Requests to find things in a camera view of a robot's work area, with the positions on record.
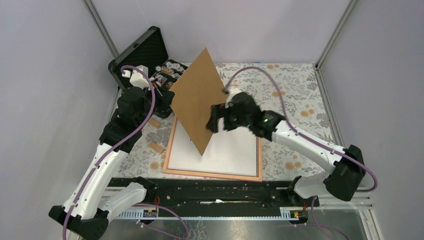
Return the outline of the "brown cardboard backing board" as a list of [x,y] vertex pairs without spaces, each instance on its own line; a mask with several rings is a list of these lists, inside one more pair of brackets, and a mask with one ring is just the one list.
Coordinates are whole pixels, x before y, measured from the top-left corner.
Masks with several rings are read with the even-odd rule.
[[200,155],[204,154],[213,135],[206,128],[211,106],[226,100],[223,88],[223,81],[207,48],[170,88],[174,92],[171,108]]

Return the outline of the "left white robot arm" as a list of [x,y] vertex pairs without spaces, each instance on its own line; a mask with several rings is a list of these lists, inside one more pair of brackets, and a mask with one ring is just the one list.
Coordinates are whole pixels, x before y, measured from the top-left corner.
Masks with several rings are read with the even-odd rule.
[[134,204],[144,206],[155,200],[154,183],[143,177],[132,180],[115,195],[102,195],[121,162],[142,136],[142,128],[152,115],[167,118],[175,93],[158,88],[125,88],[117,99],[110,121],[80,183],[62,205],[54,205],[48,215],[62,225],[62,239],[74,233],[85,240],[98,240],[109,223]]

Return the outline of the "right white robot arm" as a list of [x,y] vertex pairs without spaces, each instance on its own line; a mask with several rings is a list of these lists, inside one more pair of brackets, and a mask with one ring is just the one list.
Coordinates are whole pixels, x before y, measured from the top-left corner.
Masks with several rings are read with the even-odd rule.
[[289,125],[285,116],[262,110],[246,92],[231,93],[225,103],[211,106],[206,128],[218,133],[219,120],[223,120],[225,131],[246,127],[256,137],[289,147],[323,169],[322,173],[312,176],[297,176],[290,183],[286,198],[293,206],[323,194],[349,202],[366,174],[359,147],[350,145],[346,148],[301,132]]

